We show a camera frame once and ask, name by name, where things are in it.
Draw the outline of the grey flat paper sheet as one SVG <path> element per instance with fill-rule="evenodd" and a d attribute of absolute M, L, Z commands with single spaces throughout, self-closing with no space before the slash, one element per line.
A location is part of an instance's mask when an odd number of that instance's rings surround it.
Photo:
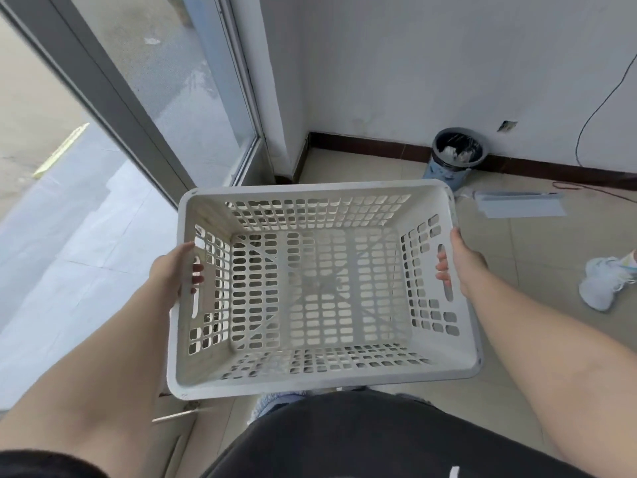
<path fill-rule="evenodd" d="M 566 216 L 561 192 L 476 191 L 473 199 L 485 217 L 535 218 Z"/>

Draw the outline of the white sneaker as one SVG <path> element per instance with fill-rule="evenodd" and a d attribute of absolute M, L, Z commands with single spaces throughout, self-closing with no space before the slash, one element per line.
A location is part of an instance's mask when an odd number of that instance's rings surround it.
<path fill-rule="evenodd" d="M 598 257 L 585 264 L 585 277 L 578 286 L 583 302 L 597 312 L 607 312 L 617 294 L 637 282 L 637 250 L 626 256 Z"/>

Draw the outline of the blue grey trash bin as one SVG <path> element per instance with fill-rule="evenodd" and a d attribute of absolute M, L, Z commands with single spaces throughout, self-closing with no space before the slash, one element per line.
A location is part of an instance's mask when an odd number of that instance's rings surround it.
<path fill-rule="evenodd" d="M 448 136 L 451 134 L 464 134 L 466 136 L 475 138 L 475 140 L 477 140 L 477 142 L 479 142 L 482 146 L 481 157 L 469 164 L 462 164 L 458 166 L 449 164 L 442 160 L 440 157 L 441 148 L 439 146 L 439 140 L 441 140 L 444 136 Z M 474 169 L 478 168 L 478 166 L 481 165 L 482 161 L 485 160 L 488 153 L 489 151 L 487 149 L 487 140 L 482 135 L 467 128 L 445 128 L 438 134 L 436 134 L 433 140 L 433 145 L 431 147 L 431 158 L 429 160 L 423 178 L 439 180 L 443 183 L 446 183 L 450 187 L 452 192 L 457 192 L 464 185 L 469 174 Z"/>

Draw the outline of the white plastic slotted basket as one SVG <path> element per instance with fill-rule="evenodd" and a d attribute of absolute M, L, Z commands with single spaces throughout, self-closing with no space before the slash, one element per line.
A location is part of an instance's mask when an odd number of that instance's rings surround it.
<path fill-rule="evenodd" d="M 187 192 L 178 243 L 204 266 L 171 310 L 166 382 L 182 400 L 470 378 L 478 323 L 436 278 L 458 224 L 430 179 Z"/>

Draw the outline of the grey metal window frame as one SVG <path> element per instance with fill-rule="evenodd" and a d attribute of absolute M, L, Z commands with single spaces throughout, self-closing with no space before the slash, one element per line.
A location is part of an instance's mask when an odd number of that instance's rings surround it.
<path fill-rule="evenodd" d="M 229 0 L 0 0 L 0 13 L 174 207 L 275 178 Z"/>

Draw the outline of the person's left hand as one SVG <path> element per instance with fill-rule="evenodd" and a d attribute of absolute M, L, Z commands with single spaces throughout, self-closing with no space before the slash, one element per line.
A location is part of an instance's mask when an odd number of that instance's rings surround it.
<path fill-rule="evenodd" d="M 183 260 L 172 259 L 170 251 L 151 265 L 143 287 L 154 310 L 168 313 L 182 294 L 195 294 L 204 282 L 204 265 L 196 262 L 194 249 Z"/>

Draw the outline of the white crumpled trash paper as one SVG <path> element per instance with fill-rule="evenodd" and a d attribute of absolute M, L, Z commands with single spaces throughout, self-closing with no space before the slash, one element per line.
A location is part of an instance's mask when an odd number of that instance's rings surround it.
<path fill-rule="evenodd" d="M 444 136 L 439 143 L 441 159 L 456 166 L 474 162 L 482 155 L 481 144 L 464 134 Z"/>

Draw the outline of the black shirt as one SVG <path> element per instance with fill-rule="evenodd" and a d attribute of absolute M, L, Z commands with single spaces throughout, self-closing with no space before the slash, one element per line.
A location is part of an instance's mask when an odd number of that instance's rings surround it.
<path fill-rule="evenodd" d="M 61 452 L 0 450 L 0 478 L 136 478 L 147 445 L 115 474 Z M 598 478 L 442 410 L 375 392 L 314 396 L 259 418 L 200 478 L 347 477 Z"/>

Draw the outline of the dark brown baseboard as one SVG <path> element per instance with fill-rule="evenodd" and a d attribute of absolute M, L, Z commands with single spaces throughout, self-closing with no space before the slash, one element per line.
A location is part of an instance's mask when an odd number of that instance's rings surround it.
<path fill-rule="evenodd" d="M 339 134 L 309 132 L 301 148 L 299 159 L 292 176 L 288 178 L 287 176 L 276 175 L 275 180 L 277 184 L 283 184 L 285 182 L 297 184 L 299 182 L 309 149 L 312 148 L 420 163 L 427 163 L 432 154 L 432 150 L 428 146 Z M 604 189 L 637 192 L 637 173 L 581 168 L 579 166 L 516 159 L 495 154 L 489 154 L 485 161 L 479 164 L 478 169 L 504 175 L 550 179 L 555 182 L 570 185 L 586 185 Z"/>

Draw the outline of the person's right forearm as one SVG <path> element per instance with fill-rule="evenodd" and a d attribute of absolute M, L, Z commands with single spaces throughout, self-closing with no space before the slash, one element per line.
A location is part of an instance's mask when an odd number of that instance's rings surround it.
<path fill-rule="evenodd" d="M 637 478 L 637 354 L 482 266 L 460 281 L 561 455 L 598 478 Z"/>

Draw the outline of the person's right hand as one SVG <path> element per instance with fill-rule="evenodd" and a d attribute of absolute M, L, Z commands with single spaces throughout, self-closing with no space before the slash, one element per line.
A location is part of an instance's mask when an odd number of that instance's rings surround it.
<path fill-rule="evenodd" d="M 468 247 L 467 256 L 455 257 L 452 249 L 452 258 L 450 258 L 446 250 L 440 249 L 437 253 L 437 259 L 438 262 L 435 265 L 436 279 L 445 286 L 451 287 L 452 282 L 449 270 L 453 267 L 460 281 L 460 291 L 471 301 L 472 290 L 477 288 L 477 278 L 489 272 L 487 262 L 482 254 Z"/>

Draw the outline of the person's left forearm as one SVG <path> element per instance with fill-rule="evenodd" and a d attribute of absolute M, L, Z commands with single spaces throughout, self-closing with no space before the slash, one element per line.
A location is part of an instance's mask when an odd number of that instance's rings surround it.
<path fill-rule="evenodd" d="M 0 419 L 0 450 L 69 454 L 115 474 L 142 459 L 179 282 L 150 277 Z"/>

